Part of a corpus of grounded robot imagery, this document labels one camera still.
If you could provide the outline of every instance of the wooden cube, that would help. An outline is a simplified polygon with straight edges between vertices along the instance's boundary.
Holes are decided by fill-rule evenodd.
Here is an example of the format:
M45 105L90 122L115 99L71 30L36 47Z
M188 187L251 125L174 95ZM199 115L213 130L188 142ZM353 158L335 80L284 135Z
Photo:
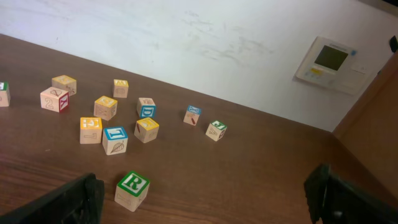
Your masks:
M189 105L187 112L185 113L184 122L196 126L200 113L201 109Z
M80 144L101 143L101 118L80 118Z
M152 98L138 98L137 112L140 118L153 118L156 105Z
M0 82L0 106L9 106L10 100L10 86L8 82Z
M69 92L69 96L77 93L77 81L67 75L61 75L51 79L52 86Z
M147 143L157 137L158 131L158 123L156 123L152 118L144 118L137 121L134 135L143 143Z
M69 92L50 87L40 93L42 108L61 112L69 107Z
M127 98L129 83L127 80L113 80L113 97Z
M134 212L147 197L150 181L130 171L116 186L114 201Z
M128 139L126 131L121 126L104 128L102 145L104 146L105 153L109 156L126 152Z
M206 135L209 136L212 140L218 141L220 140L226 131L226 125L219 122L219 121L213 121L210 123Z
M113 116L116 115L117 108L117 100L106 96L101 96L98 100L94 102L94 116L109 121L111 118L113 118Z

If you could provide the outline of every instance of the alphabet block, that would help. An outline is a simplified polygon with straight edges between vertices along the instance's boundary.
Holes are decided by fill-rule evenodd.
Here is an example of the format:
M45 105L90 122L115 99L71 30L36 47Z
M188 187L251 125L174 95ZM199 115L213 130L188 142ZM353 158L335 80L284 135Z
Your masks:
M185 113L184 122L196 126L200 113L201 109L189 105L187 112Z
M102 145L104 146L105 153L109 156L126 152L128 139L126 131L121 126L104 128Z
M117 108L118 108L117 100L114 100L106 96L101 96L94 103L94 116L109 121L111 118L113 118L113 116L116 115Z
M207 129L206 135L209 136L212 140L218 141L224 136L226 128L227 127L225 124L219 121L213 121L212 123L210 123Z
M8 82L0 82L0 106L9 106L10 100L10 86Z
M42 108L61 112L69 107L69 92L50 87L40 93Z
M101 118L80 118L80 144L101 143Z
M150 181L130 171L116 186L114 201L134 212L147 197Z
M152 98L138 98L137 112L140 118L153 118L156 105Z
M51 79L52 86L69 92L69 96L77 93L77 81L67 75L61 75Z
M129 83L126 80L113 80L113 97L127 98Z
M143 143L147 143L157 137L158 131L158 123L156 123L152 118L144 118L137 121L134 135Z

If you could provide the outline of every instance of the yellow block face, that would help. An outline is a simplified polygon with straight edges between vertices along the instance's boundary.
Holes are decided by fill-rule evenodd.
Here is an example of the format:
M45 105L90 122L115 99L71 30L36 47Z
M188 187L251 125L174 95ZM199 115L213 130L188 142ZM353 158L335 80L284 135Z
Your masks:
M147 131L159 127L159 124L156 123L152 118L144 118L137 121L137 123L139 123Z
M59 82L59 83L61 83L61 84L64 84L64 85L69 84L69 83L73 83L73 82L76 81L74 78L70 78L67 75L61 75L59 77L55 77L55 78L52 78L52 79L57 81L57 82Z
M102 129L101 118L80 118L80 129Z
M113 80L114 85L117 86L129 86L129 83L126 80Z
M95 103L97 103L99 105L106 106L108 108L111 108L117 102L118 102L117 100L114 100L114 99L106 97L106 96L101 96L98 100L95 101Z

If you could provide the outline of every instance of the blue block face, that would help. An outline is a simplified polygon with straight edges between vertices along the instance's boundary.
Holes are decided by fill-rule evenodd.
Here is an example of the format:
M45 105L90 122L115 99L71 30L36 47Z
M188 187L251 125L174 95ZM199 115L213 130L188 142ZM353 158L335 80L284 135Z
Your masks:
M143 105L141 108L140 118L153 118L155 116L156 106Z
M105 128L104 132L106 138L111 141L128 138L127 133L123 127Z
M194 106L189 105L187 111L195 113L195 114L199 114L201 113L201 109L196 108Z

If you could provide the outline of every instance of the red block face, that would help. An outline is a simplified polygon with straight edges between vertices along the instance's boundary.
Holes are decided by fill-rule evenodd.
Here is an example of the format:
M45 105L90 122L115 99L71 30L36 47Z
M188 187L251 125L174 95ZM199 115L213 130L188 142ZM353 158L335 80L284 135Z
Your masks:
M69 107L69 93L60 97L60 112Z

